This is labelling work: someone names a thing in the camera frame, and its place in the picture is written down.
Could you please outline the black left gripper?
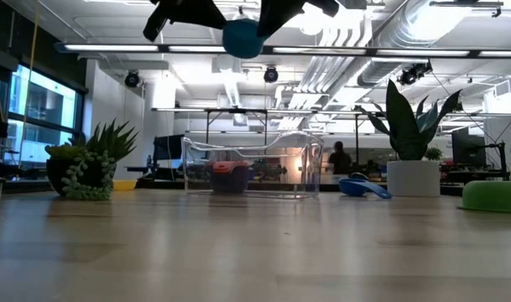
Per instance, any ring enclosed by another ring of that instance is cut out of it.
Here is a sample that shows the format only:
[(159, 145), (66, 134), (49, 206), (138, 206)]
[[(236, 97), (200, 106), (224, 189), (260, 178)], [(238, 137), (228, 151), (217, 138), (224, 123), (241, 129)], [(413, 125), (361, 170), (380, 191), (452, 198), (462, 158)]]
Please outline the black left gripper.
[(143, 29), (146, 40), (154, 42), (168, 19), (180, 9), (181, 23), (191, 23), (213, 29), (223, 29), (227, 20), (213, 0), (149, 0), (156, 6)]

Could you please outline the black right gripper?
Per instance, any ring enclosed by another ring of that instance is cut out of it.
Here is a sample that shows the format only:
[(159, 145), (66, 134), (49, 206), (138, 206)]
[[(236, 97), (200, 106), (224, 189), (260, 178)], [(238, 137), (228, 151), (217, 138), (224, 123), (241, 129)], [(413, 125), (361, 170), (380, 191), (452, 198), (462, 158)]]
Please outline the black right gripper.
[[(329, 16), (335, 17), (339, 3), (335, 0), (307, 0), (307, 2)], [(268, 38), (294, 16), (304, 12), (305, 0), (261, 0), (257, 36)]]

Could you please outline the teal measuring cup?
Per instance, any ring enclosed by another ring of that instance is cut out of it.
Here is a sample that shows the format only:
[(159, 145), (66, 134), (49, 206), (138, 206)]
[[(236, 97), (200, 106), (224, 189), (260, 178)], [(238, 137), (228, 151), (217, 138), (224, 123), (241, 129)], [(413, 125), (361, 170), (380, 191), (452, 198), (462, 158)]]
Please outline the teal measuring cup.
[(240, 18), (226, 22), (222, 30), (224, 50), (238, 59), (252, 59), (263, 51), (266, 37), (258, 37), (258, 22)]

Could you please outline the orange measuring cup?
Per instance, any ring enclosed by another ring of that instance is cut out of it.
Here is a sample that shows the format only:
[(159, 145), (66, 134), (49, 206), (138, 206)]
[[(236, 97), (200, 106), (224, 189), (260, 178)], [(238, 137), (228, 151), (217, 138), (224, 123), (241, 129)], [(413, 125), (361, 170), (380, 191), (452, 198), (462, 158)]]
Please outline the orange measuring cup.
[(241, 161), (217, 161), (212, 165), (213, 174), (248, 174), (249, 165)]

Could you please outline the navy measuring cup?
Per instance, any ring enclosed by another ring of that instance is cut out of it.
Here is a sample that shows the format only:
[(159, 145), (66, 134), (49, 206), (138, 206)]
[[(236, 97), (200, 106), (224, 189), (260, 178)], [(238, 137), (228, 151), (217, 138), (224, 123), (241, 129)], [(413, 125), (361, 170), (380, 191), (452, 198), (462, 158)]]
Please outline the navy measuring cup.
[(248, 181), (249, 174), (242, 173), (227, 173), (227, 174), (212, 174), (211, 181), (219, 183), (227, 182), (245, 182)]

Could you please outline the purple bowl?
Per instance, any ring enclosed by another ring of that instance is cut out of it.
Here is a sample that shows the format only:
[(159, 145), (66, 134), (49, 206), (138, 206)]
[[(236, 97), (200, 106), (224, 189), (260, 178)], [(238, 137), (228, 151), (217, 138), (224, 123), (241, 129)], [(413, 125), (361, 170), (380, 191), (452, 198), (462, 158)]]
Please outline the purple bowl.
[(217, 194), (242, 194), (248, 188), (245, 179), (214, 179), (211, 189)]

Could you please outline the green measuring cup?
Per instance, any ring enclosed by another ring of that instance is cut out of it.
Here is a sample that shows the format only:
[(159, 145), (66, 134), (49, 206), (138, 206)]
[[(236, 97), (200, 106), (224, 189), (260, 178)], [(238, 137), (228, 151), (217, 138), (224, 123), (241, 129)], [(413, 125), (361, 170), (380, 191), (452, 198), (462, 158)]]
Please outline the green measuring cup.
[(459, 209), (511, 213), (511, 181), (474, 180), (462, 190)]

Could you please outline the clear plastic basket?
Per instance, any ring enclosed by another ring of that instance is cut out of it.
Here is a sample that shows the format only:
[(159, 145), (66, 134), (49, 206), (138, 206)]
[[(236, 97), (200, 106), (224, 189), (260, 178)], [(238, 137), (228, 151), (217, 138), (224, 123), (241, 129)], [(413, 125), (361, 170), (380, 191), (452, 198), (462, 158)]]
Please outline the clear plastic basket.
[[(311, 134), (289, 131), (260, 146), (232, 146), (183, 140), (181, 167), (185, 192), (198, 195), (249, 196), (277, 199), (304, 199), (319, 193), (323, 141)], [(217, 194), (211, 189), (211, 169), (217, 161), (241, 161), (249, 165), (248, 183), (298, 185), (294, 192), (255, 191)]]

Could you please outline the blue measuring cup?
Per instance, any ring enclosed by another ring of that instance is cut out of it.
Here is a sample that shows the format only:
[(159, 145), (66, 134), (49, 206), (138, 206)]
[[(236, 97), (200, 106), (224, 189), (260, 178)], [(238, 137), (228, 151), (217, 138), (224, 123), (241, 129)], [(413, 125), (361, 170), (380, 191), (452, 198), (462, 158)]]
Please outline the blue measuring cup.
[(362, 197), (364, 194), (372, 192), (382, 199), (392, 198), (386, 189), (371, 182), (365, 174), (359, 172), (354, 172), (347, 178), (340, 178), (338, 185), (341, 193), (352, 197)]

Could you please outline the black linear light bar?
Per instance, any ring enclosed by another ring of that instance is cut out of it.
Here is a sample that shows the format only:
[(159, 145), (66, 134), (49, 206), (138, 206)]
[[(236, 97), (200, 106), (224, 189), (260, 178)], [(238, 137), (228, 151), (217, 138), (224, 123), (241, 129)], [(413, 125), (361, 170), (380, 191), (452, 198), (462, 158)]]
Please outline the black linear light bar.
[[(203, 44), (67, 44), (56, 43), (54, 48), (60, 53), (117, 53), (117, 54), (166, 54), (183, 55), (224, 54), (221, 45)], [(322, 46), (273, 46), (265, 45), (262, 55), (297, 56), (349, 56), (379, 58), (447, 58), (469, 60), (511, 60), (511, 49), (388, 49), (372, 47), (322, 47)]]

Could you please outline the succulent plant in dark pot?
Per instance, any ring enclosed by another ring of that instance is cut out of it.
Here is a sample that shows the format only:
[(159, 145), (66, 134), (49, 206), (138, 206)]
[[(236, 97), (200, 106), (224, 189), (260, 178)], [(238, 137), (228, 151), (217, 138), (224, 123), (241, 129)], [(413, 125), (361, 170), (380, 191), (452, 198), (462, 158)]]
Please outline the succulent plant in dark pot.
[(97, 124), (92, 135), (46, 146), (47, 177), (52, 188), (69, 200), (107, 200), (113, 192), (117, 162), (136, 148), (138, 133), (115, 121)]

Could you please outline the black background rig stand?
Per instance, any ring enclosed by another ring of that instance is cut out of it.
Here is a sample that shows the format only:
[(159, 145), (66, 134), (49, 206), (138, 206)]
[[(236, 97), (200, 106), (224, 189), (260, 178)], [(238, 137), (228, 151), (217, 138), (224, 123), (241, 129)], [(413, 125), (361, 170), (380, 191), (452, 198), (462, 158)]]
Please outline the black background rig stand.
[(510, 180), (510, 172), (508, 171), (507, 160), (505, 155), (505, 143), (490, 143), (486, 145), (477, 145), (470, 147), (471, 153), (477, 153), (481, 149), (494, 148), (498, 151), (500, 159), (500, 169), (490, 171), (490, 174), (495, 174), (497, 177), (501, 177), (502, 180)]

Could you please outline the black background table frame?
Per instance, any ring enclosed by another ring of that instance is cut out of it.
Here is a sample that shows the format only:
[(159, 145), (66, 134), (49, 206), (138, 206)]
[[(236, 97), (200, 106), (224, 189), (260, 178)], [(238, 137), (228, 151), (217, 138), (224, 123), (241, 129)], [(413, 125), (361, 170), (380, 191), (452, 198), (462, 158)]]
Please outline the black background table frame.
[(151, 110), (153, 112), (205, 112), (207, 115), (206, 118), (206, 136), (209, 134), (209, 126), (210, 122), (210, 114), (212, 112), (226, 112), (229, 114), (247, 114), (247, 113), (261, 113), (265, 116), (265, 120), (263, 122), (265, 126), (264, 136), (268, 135), (268, 115), (269, 114), (284, 114), (284, 115), (298, 115), (298, 116), (312, 116), (316, 114), (325, 114), (325, 115), (336, 115), (336, 116), (346, 116), (352, 115), (353, 120), (355, 121), (355, 130), (359, 129), (359, 121), (358, 116), (361, 115), (361, 112), (357, 111), (324, 111), (324, 110), (302, 110), (302, 109), (292, 109), (292, 110), (282, 110), (282, 109), (257, 109), (257, 108), (240, 108), (240, 107), (225, 107), (225, 108), (214, 108), (214, 107), (174, 107), (174, 108), (162, 108), (162, 107), (152, 107)]

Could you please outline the silver ventilation duct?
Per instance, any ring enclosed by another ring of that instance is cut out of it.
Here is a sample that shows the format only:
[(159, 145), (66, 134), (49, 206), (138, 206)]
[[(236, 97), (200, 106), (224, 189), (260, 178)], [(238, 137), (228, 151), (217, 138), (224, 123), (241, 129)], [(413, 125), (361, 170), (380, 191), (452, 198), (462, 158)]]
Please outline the silver ventilation duct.
[(408, 0), (368, 43), (374, 48), (428, 48), (450, 33), (470, 12), (464, 7), (431, 6), (448, 0)]

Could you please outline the black aluminium table frame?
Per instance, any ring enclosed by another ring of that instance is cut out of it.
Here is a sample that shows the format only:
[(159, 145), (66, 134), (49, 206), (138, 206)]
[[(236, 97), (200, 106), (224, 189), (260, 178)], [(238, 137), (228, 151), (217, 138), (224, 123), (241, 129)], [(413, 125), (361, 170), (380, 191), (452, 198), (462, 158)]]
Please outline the black aluminium table frame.
[[(258, 183), (250, 182), (248, 190), (255, 191), (284, 191), (294, 192), (295, 187), (300, 191), (298, 185), (281, 184), (281, 183)], [(448, 185), (441, 184), (441, 195), (462, 196), (463, 185)], [(183, 182), (170, 182), (170, 181), (150, 181), (150, 180), (137, 180), (135, 182), (135, 189), (149, 189), (149, 190), (184, 190), (185, 184)], [(34, 192), (53, 191), (48, 180), (20, 180), (20, 181), (7, 181), (3, 185), (3, 193), (8, 194), (23, 194)], [(320, 192), (338, 192), (339, 186), (335, 184), (322, 184), (319, 187)]]

